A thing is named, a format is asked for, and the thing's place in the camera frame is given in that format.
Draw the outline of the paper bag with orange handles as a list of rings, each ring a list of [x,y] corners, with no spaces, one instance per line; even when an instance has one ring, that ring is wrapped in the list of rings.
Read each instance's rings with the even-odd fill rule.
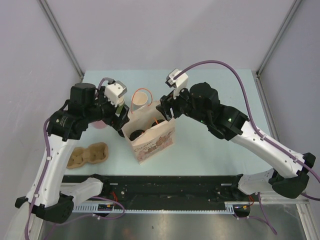
[[[150,90],[139,88],[134,94],[137,92],[144,92],[147,94],[147,105],[132,111],[131,101],[128,112],[129,122],[127,122],[121,130],[124,138],[131,147],[135,159],[139,164],[142,164],[175,143],[176,123],[173,118],[171,120],[166,120],[156,109],[156,106],[160,102],[153,99]],[[152,123],[156,120],[164,121],[152,127]],[[144,130],[144,133],[134,141],[130,141],[130,134],[135,130]]]

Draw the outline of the brown pulp cup carrier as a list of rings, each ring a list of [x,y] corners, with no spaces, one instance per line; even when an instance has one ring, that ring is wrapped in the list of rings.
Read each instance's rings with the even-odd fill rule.
[[[97,142],[87,148],[75,147],[66,168],[69,170],[83,167],[85,164],[100,164],[109,157],[109,147],[104,142]]]

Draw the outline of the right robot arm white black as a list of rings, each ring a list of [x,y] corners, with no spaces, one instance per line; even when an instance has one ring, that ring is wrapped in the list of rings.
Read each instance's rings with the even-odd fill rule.
[[[221,104],[217,90],[206,83],[183,88],[160,99],[156,109],[166,120],[185,115],[206,125],[216,138],[238,144],[267,162],[272,168],[256,174],[239,174],[230,188],[231,196],[242,201],[248,195],[275,191],[295,199],[306,189],[316,157],[288,149],[260,129],[240,110]]]

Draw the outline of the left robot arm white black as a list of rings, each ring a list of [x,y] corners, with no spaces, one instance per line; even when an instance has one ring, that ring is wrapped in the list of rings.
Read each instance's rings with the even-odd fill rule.
[[[110,181],[99,174],[69,191],[60,187],[75,145],[89,124],[103,121],[118,132],[129,121],[127,105],[116,113],[126,92],[127,87],[113,79],[106,86],[77,83],[71,87],[69,99],[44,123],[45,152],[30,191],[16,199],[16,208],[28,203],[29,211],[38,218],[62,224],[74,207],[94,197],[105,200],[110,196]]]

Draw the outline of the pink holder cup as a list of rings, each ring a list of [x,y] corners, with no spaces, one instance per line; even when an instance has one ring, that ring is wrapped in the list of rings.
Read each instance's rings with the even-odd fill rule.
[[[102,120],[100,121],[95,121],[93,123],[91,123],[92,127],[98,130],[104,129],[107,127],[107,124],[104,123]]]

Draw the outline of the white paper cup stack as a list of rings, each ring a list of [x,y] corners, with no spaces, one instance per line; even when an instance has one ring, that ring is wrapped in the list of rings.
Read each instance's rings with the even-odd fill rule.
[[[142,91],[138,91],[132,96],[131,103],[132,103],[132,108],[131,108],[132,111],[138,110],[141,107],[144,107],[147,105],[148,96],[146,93]]]

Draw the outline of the green paper cup stack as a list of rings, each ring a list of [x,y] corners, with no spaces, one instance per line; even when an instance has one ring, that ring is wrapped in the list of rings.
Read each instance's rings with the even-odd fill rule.
[[[119,98],[118,106],[116,109],[117,116],[119,116],[121,114],[121,111],[122,111],[124,105],[125,105],[125,98],[124,98],[124,96],[122,96],[121,98]]]

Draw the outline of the aluminium rail frame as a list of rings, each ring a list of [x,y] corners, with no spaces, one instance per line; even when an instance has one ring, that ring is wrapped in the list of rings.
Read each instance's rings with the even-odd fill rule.
[[[129,192],[129,190],[120,190],[118,185],[112,184],[112,191],[116,193],[116,196],[118,199],[120,199],[120,195],[125,195],[126,193]],[[304,197],[299,195],[297,198],[291,199],[287,198],[284,196],[279,195],[278,193],[274,191],[266,191],[262,192],[260,194],[262,202],[267,202],[267,203],[284,203],[284,204],[302,204],[302,203],[307,203],[309,200]]]

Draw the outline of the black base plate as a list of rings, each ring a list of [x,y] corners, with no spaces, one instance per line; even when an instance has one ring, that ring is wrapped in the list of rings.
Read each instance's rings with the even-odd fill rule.
[[[257,200],[236,189],[239,176],[107,175],[100,197],[120,202],[126,210],[222,210],[226,202]]]

